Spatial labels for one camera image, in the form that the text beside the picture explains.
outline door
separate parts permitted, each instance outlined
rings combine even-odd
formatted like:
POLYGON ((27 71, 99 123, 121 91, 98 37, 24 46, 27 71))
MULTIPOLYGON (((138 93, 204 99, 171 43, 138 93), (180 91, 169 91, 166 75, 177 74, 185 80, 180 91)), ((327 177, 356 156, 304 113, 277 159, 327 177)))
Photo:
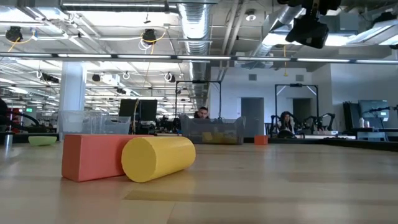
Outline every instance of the door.
POLYGON ((293 114, 299 120, 311 116, 311 99, 293 99, 293 114))
POLYGON ((242 98, 241 114, 246 118, 243 137, 253 138, 255 135, 264 134, 263 98, 242 98))

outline computer monitor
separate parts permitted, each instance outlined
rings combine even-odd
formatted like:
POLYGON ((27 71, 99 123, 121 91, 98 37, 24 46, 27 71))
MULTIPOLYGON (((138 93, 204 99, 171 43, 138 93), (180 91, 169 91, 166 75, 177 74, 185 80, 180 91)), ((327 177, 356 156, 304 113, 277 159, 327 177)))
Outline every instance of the computer monitor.
POLYGON ((383 121, 388 121, 389 110, 387 100, 358 100, 360 117, 362 118, 382 118, 383 121))
MULTIPOLYGON (((134 108, 137 100, 123 99, 120 101, 119 116, 130 116, 134 119, 134 108)), ((157 100, 139 100, 136 110, 136 121, 156 120, 157 100)))

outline orange rectangular block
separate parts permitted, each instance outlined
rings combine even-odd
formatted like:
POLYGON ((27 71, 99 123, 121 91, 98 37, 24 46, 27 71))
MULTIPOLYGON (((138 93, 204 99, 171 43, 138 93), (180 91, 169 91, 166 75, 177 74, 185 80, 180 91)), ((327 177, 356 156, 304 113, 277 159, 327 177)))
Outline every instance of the orange rectangular block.
POLYGON ((268 136, 257 135, 254 137, 254 144, 257 146, 265 146, 268 144, 268 136))
POLYGON ((124 175, 123 147, 148 135, 67 134, 63 142, 62 176, 81 182, 124 175))

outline green bowl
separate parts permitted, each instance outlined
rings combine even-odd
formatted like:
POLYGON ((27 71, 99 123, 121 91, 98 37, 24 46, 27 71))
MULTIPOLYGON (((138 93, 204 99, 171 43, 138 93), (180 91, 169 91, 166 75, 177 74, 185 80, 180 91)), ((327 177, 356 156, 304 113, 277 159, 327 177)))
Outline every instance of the green bowl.
POLYGON ((32 146, 49 146, 57 141, 55 136, 31 136, 28 138, 32 146))

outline clear plastic bin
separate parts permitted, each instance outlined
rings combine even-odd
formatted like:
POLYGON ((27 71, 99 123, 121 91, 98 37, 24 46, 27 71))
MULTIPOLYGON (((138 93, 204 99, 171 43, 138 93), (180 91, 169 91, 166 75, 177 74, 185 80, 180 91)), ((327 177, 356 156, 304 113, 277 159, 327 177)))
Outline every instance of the clear plastic bin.
POLYGON ((103 134, 104 121, 109 113, 102 111, 60 111, 59 133, 63 140, 66 134, 103 134))
POLYGON ((104 134, 129 134, 131 117, 110 116, 104 120, 104 134))
POLYGON ((195 144, 243 144, 245 118, 190 119, 181 116, 182 136, 195 144))

